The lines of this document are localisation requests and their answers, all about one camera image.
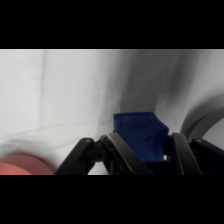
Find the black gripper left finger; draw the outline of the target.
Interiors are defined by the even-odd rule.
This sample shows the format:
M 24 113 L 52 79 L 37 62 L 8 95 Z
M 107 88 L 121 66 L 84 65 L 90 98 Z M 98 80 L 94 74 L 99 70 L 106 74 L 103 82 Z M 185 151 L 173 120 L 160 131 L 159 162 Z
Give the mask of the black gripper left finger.
M 152 175 L 116 132 L 98 141 L 82 138 L 65 158 L 56 175 L 88 175 L 96 163 L 102 162 L 109 175 Z

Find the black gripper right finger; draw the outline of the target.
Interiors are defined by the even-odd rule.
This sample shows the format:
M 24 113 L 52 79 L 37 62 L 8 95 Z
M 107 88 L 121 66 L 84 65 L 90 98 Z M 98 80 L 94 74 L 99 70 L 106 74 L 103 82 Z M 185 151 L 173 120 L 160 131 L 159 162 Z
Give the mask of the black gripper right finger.
M 179 175 L 224 175 L 224 150 L 204 139 L 188 141 L 173 133 L 167 137 L 165 155 Z

